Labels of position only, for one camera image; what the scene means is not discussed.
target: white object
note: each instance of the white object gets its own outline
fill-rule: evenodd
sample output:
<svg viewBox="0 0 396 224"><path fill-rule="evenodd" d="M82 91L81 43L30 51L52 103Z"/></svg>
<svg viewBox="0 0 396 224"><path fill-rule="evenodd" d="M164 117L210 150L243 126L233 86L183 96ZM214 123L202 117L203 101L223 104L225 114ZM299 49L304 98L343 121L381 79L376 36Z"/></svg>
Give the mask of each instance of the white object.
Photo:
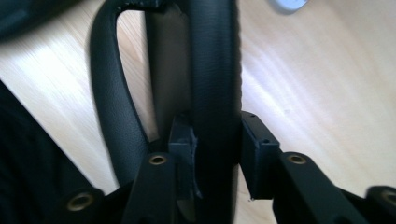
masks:
<svg viewBox="0 0 396 224"><path fill-rule="evenodd" d="M275 2L281 9L292 12L303 7L308 0L275 0Z"/></svg>

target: light wood surface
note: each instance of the light wood surface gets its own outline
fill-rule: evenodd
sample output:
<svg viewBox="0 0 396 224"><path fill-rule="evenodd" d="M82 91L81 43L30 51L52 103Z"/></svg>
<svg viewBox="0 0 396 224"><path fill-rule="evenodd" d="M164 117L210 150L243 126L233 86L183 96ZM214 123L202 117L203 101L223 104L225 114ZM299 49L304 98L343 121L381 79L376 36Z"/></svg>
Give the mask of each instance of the light wood surface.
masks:
<svg viewBox="0 0 396 224"><path fill-rule="evenodd" d="M108 163L88 67L86 0L33 32L0 45L0 78L90 181L117 185ZM311 0L291 15L267 1L239 3L243 108L285 151L310 156L337 186L363 196L396 186L396 2ZM138 13L118 36L139 114L155 136ZM251 202L240 175L236 223L275 223L271 202Z"/></svg>

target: black handle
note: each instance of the black handle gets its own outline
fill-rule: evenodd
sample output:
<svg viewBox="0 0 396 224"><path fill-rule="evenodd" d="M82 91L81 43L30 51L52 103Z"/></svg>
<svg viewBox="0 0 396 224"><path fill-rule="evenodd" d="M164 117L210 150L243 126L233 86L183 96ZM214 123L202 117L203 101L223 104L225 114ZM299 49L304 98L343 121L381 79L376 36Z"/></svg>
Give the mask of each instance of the black handle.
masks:
<svg viewBox="0 0 396 224"><path fill-rule="evenodd" d="M160 6L161 1L108 0L100 8L92 26L93 95L102 133L121 185L134 179L149 147L122 70L117 17L127 9L155 10Z"/></svg>

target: black cloth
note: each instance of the black cloth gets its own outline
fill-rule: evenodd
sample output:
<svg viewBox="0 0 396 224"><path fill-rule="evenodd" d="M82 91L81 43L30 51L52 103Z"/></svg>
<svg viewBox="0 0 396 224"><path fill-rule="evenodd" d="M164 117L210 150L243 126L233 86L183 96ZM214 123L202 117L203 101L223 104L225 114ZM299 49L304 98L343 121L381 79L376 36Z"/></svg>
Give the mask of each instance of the black cloth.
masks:
<svg viewBox="0 0 396 224"><path fill-rule="evenodd" d="M0 223L40 223L91 184L0 81Z"/></svg>

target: wooden table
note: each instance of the wooden table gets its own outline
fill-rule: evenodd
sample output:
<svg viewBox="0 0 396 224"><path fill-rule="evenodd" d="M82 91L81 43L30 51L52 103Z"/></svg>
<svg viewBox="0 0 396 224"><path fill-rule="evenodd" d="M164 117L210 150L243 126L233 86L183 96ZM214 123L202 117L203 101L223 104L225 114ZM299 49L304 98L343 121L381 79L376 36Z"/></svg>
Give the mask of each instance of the wooden table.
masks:
<svg viewBox="0 0 396 224"><path fill-rule="evenodd" d="M0 78L81 172L109 193L116 181L94 105L86 0L0 45ZM241 1L243 109L257 114L284 151L310 156L337 186L360 196L396 186L396 2L311 0L291 15ZM119 20L127 79L155 136L139 13ZM251 202L240 175L236 223L273 223L271 202Z"/></svg>

